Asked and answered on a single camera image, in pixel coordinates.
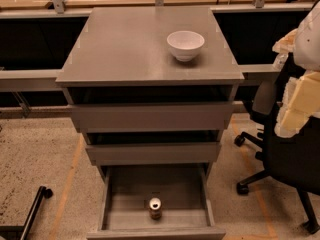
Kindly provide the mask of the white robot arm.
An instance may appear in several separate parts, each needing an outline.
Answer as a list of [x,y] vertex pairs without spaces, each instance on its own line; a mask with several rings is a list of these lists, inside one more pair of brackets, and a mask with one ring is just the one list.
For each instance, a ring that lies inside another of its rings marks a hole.
[[305,69],[301,77],[289,78],[274,128],[277,136],[291,138],[300,132],[310,117],[319,117],[320,2],[316,2],[299,26],[278,40],[272,50],[291,52],[294,63]]

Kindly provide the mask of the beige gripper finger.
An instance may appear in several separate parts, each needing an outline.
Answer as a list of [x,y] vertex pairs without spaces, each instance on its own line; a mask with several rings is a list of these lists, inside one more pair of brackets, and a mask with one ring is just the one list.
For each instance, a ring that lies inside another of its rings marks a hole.
[[294,29],[275,42],[272,50],[276,53],[292,53],[295,46],[297,30]]
[[310,117],[318,118],[319,113],[320,73],[310,71],[300,78],[290,77],[274,131],[279,137],[291,138],[300,132]]

